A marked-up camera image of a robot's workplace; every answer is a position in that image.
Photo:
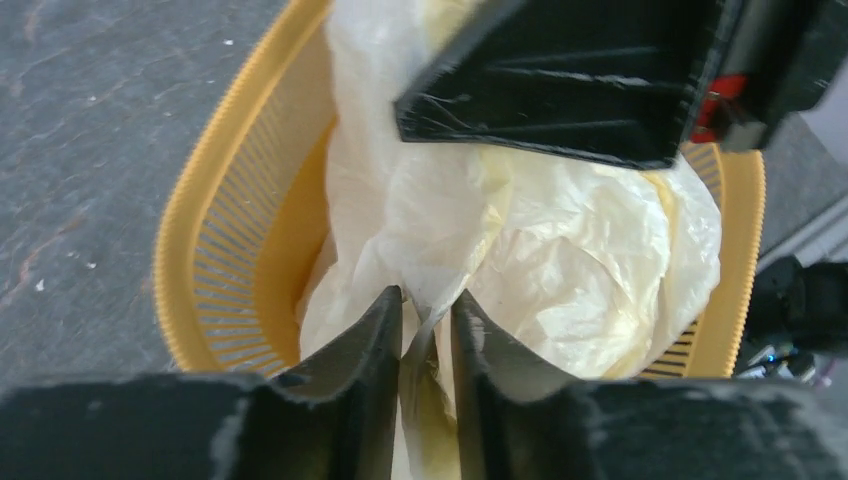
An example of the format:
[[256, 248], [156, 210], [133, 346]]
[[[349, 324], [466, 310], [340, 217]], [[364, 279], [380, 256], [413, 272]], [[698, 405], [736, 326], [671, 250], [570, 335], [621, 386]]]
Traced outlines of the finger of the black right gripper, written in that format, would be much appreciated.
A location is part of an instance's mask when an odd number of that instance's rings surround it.
[[405, 142], [670, 167], [729, 40], [725, 1], [485, 1], [395, 101]]

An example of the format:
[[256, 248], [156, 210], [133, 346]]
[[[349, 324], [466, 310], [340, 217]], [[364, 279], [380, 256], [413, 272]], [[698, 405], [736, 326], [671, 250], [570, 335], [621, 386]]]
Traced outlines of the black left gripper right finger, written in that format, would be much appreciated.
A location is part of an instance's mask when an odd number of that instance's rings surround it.
[[465, 479], [843, 479], [847, 422], [781, 380], [577, 379], [451, 308]]

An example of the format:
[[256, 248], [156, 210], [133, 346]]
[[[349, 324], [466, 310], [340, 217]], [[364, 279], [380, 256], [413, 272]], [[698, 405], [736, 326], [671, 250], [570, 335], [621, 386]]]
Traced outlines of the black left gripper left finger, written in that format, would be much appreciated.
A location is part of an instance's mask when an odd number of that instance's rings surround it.
[[402, 295], [291, 369], [47, 377], [1, 394], [5, 479], [387, 479]]

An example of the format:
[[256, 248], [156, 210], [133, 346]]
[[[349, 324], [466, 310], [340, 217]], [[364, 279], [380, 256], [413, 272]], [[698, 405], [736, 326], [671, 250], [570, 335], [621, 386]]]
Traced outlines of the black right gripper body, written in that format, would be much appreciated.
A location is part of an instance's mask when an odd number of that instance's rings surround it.
[[817, 106], [846, 58], [846, 2], [744, 2], [691, 142], [766, 148], [786, 118]]

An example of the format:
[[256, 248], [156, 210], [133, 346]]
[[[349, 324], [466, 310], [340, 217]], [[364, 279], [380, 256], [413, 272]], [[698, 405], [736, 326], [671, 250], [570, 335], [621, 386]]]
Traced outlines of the cream translucent plastic trash bag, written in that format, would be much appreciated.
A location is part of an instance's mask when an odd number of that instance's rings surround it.
[[501, 328], [583, 378], [626, 378], [703, 311], [719, 281], [721, 216], [684, 159], [639, 173], [510, 150], [408, 144], [393, 100], [470, 1], [338, 1], [325, 24], [339, 121], [327, 154], [331, 232], [299, 313], [309, 356], [387, 286], [404, 348], [437, 354], [402, 387], [390, 477], [456, 479], [449, 307], [469, 291]]

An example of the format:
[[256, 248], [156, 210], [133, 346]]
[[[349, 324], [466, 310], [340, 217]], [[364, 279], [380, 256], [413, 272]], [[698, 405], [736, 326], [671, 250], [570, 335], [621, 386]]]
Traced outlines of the yellow mesh trash bin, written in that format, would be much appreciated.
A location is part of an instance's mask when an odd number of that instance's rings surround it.
[[[335, 123], [328, 1], [292, 1], [222, 99], [158, 231], [157, 316], [186, 371], [280, 374], [300, 360], [296, 307], [329, 226], [325, 156]], [[649, 379], [734, 370], [766, 203], [758, 151], [683, 150], [722, 215], [721, 276], [705, 311], [644, 371]]]

